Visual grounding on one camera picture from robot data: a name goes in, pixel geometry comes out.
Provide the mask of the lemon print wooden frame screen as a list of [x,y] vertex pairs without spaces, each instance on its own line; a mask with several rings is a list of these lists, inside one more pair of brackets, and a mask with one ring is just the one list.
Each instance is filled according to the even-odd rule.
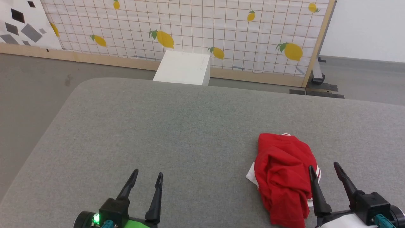
[[211,76],[305,87],[335,0],[41,0],[63,50],[157,69],[165,52],[210,56]]

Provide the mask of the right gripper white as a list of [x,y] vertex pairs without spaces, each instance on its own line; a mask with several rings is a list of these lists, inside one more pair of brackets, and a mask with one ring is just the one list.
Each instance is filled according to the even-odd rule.
[[[351,181],[349,176],[343,170],[338,162],[334,162],[333,166],[335,168],[336,174],[339,180],[343,183],[343,187],[346,191],[346,195],[349,199],[350,204],[356,203],[355,193],[358,191],[357,187]],[[313,199],[313,208],[316,217],[324,217],[330,215],[332,209],[330,205],[326,202],[325,197],[319,185],[319,178],[313,168],[309,166],[309,178]],[[405,214],[396,206],[391,206],[390,216],[387,218],[396,228],[405,228]],[[371,224],[366,225],[357,215],[349,214],[337,218],[331,222],[324,222],[321,225],[316,226],[316,228],[378,228],[374,223],[374,218],[371,219]]]

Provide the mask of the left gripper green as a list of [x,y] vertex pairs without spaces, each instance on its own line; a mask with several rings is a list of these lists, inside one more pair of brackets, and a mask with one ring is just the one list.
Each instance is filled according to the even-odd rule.
[[[122,190],[118,194],[116,200],[129,200],[130,192],[134,187],[139,169],[135,169]],[[156,184],[155,193],[149,210],[146,212],[145,220],[130,218],[124,228],[158,228],[158,224],[151,224],[148,222],[160,222],[161,217],[161,204],[162,204],[162,191],[163,191],[163,173],[159,172]],[[76,218],[73,228],[100,228],[100,218],[98,213],[82,211]]]

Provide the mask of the red and white shirt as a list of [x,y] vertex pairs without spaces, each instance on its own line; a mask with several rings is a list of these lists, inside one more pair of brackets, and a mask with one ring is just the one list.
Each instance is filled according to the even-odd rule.
[[247,174],[256,184],[272,225],[305,228],[313,206],[309,167],[320,168],[309,145],[289,133],[262,133],[258,154]]

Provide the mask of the long black floor tape patch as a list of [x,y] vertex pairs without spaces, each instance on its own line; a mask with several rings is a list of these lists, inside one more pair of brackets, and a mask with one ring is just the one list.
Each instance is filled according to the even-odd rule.
[[320,92],[320,91],[306,91],[307,96],[317,96],[317,97],[330,97],[330,98],[341,98],[344,99],[344,95],[334,94],[331,92]]

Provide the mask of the grey fabric sofa seat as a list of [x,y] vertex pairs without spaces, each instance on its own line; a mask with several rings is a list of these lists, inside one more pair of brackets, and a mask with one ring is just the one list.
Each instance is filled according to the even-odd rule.
[[333,211],[353,183],[405,212],[405,107],[382,103],[101,78],[75,88],[0,203],[0,228],[72,228],[115,198],[134,169],[129,214],[149,209],[163,173],[159,228],[271,228],[246,174],[260,133],[307,143]]

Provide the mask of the white panel with grey squares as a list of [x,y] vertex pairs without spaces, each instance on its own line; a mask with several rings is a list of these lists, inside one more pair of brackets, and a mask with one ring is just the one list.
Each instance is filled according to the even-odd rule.
[[0,0],[0,53],[59,59],[61,51],[40,0]]

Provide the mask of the black screen support foot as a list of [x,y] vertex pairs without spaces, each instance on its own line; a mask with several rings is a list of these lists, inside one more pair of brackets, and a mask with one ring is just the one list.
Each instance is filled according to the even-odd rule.
[[323,82],[325,80],[325,75],[321,72],[321,69],[320,69],[321,62],[326,62],[326,61],[324,61],[320,57],[318,57],[317,61],[313,65],[312,72],[311,72],[312,84],[321,85],[321,84],[323,84]]

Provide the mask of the white box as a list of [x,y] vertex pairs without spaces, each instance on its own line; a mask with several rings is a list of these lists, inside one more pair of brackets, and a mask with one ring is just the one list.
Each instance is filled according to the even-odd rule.
[[153,81],[207,86],[210,80],[210,55],[167,50]]

